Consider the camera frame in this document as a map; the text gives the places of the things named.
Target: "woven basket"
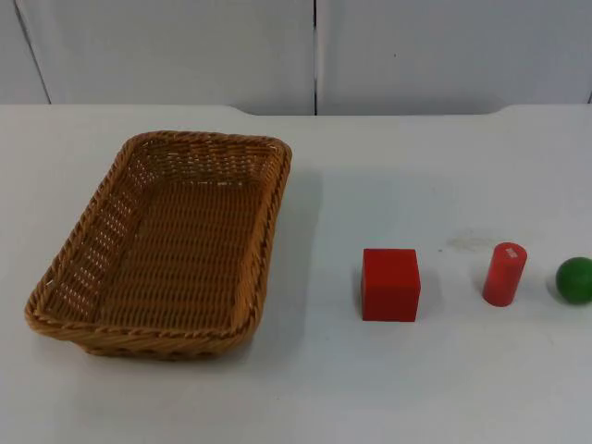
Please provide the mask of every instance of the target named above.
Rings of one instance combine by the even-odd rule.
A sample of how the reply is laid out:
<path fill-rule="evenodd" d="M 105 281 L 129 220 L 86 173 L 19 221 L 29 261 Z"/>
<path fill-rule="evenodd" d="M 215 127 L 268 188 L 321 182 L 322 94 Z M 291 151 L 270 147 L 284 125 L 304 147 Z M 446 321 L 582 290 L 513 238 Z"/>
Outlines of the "woven basket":
<path fill-rule="evenodd" d="M 290 148 L 160 131 L 124 145 L 25 308 L 93 354 L 188 359 L 247 340 L 265 301 Z"/>

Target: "red cube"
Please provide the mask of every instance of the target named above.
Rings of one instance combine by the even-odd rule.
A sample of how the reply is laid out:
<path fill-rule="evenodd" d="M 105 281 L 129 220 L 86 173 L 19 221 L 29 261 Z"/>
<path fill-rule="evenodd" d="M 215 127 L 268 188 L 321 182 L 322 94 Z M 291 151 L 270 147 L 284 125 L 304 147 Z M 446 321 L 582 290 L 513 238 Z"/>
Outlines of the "red cube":
<path fill-rule="evenodd" d="M 413 322 L 417 315 L 420 289 L 415 250 L 364 250 L 364 321 Z"/>

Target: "white table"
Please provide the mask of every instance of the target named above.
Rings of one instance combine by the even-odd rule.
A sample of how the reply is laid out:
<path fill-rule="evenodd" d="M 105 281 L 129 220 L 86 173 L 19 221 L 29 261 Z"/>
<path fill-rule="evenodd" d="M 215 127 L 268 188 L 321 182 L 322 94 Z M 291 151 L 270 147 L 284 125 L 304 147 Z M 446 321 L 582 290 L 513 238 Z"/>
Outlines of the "white table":
<path fill-rule="evenodd" d="M 129 136 L 278 136 L 293 149 L 264 318 L 211 362 L 109 359 L 31 332 L 23 307 Z M 592 307 L 548 284 L 592 252 L 592 108 L 468 117 L 254 117 L 226 107 L 0 107 L 0 439 L 589 442 Z M 516 299 L 479 285 L 529 253 Z M 418 251 L 414 324 L 365 323 L 364 247 Z"/>

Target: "green ball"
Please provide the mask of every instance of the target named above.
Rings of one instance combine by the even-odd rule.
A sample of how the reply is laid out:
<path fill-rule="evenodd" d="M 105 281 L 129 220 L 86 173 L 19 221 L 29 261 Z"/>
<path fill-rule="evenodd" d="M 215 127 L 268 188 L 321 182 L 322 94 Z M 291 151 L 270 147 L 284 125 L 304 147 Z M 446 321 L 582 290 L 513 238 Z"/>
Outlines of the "green ball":
<path fill-rule="evenodd" d="M 555 282 L 567 302 L 581 304 L 592 301 L 592 259 L 568 259 L 557 270 Z"/>

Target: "basket rim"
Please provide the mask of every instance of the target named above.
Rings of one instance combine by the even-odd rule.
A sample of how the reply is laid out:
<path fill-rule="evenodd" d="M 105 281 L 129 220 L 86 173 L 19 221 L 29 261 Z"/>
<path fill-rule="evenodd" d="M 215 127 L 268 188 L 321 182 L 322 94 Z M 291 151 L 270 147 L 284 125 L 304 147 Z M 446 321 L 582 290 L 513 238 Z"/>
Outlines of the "basket rim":
<path fill-rule="evenodd" d="M 57 281 L 61 278 L 64 270 L 67 268 L 68 259 L 77 251 L 80 241 L 87 232 L 92 222 L 97 218 L 101 204 L 106 201 L 113 185 L 125 171 L 134 149 L 142 143 L 161 139 L 163 142 L 187 142 L 212 143 L 216 145 L 223 142 L 236 142 L 241 144 L 254 144 L 262 147 L 273 147 L 279 152 L 280 170 L 275 180 L 270 182 L 269 190 L 273 194 L 278 194 L 279 200 L 283 193 L 288 173 L 290 171 L 291 149 L 282 140 L 269 136 L 251 136 L 240 134 L 224 134 L 220 132 L 198 132 L 198 131 L 176 131 L 159 130 L 138 134 L 128 139 L 122 146 L 116 156 L 113 165 L 106 176 L 100 182 L 96 192 L 92 196 L 79 221 L 71 230 L 66 242 L 55 256 L 47 271 L 31 293 L 25 306 L 25 318 L 29 326 L 40 333 L 52 336 L 56 339 L 73 340 L 69 336 L 76 333 L 76 342 L 83 342 L 84 337 L 80 333 L 86 333 L 88 338 L 101 336 L 128 336 L 134 339 L 173 339 L 173 340 L 191 340 L 191 339 L 232 339 L 245 334 L 256 321 L 259 315 L 259 306 L 257 301 L 260 297 L 261 289 L 265 289 L 266 282 L 262 283 L 262 278 L 266 278 L 269 264 L 260 266 L 255 285 L 253 304 L 249 313 L 244 316 L 243 321 L 231 330 L 225 331 L 216 328 L 187 330 L 179 328 L 159 328 L 159 327 L 127 327 L 118 325 L 106 325 L 94 322 L 68 321 L 67 319 L 57 319 L 43 311 L 43 303 L 47 302 Z M 263 249 L 265 240 L 268 238 L 269 231 L 273 230 L 275 224 L 265 225 L 264 236 L 260 241 Z"/>

